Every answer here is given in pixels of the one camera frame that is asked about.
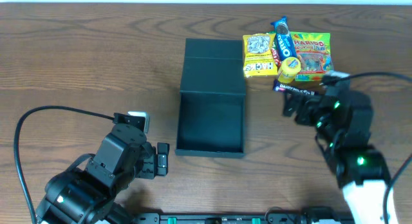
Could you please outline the green Haribo gummy bag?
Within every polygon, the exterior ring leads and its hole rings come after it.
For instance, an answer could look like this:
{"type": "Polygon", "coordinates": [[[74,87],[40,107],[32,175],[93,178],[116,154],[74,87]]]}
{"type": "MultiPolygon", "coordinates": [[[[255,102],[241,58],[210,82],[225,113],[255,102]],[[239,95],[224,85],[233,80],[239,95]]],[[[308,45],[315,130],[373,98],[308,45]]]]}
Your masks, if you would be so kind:
{"type": "Polygon", "coordinates": [[[330,33],[291,32],[301,71],[296,81],[311,82],[321,80],[329,71],[334,70],[330,33]]]}

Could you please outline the yellow round candy tub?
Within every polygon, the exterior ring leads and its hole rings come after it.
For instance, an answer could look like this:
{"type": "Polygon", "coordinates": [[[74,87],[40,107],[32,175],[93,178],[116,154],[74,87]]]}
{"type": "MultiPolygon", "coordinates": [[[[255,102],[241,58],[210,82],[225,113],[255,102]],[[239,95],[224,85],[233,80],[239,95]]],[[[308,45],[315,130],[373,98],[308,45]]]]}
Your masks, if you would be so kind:
{"type": "Polygon", "coordinates": [[[301,69],[301,61],[298,58],[287,57],[281,63],[277,80],[284,84],[291,83],[301,69]]]}

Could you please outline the black gift box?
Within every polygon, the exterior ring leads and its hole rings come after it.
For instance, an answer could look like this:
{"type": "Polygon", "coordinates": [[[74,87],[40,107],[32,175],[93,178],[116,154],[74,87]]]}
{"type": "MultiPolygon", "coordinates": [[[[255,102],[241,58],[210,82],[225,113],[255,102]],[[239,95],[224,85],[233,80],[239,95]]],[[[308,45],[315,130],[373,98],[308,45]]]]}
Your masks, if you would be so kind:
{"type": "Polygon", "coordinates": [[[241,41],[186,40],[177,155],[244,157],[246,88],[242,50],[241,41]]]}

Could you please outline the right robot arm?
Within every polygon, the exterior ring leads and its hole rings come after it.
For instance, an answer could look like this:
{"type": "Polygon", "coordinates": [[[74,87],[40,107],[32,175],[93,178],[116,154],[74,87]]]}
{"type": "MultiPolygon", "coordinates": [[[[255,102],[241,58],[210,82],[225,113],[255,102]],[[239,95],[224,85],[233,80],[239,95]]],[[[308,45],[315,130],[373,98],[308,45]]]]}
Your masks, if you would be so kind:
{"type": "Polygon", "coordinates": [[[355,223],[398,223],[386,160],[369,143],[374,116],[370,97],[337,77],[322,82],[322,95],[285,90],[283,115],[315,128],[315,141],[355,223]]]}

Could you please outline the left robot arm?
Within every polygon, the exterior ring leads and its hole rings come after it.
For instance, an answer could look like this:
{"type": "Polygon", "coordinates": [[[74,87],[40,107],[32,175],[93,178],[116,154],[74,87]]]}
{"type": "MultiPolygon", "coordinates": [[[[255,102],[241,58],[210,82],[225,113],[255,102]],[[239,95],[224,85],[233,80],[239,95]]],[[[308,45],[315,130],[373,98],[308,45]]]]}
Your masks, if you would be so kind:
{"type": "Polygon", "coordinates": [[[144,111],[116,113],[113,123],[95,154],[81,155],[47,183],[36,209],[39,223],[134,222],[115,198],[136,178],[166,176],[170,145],[147,141],[144,111]]]}

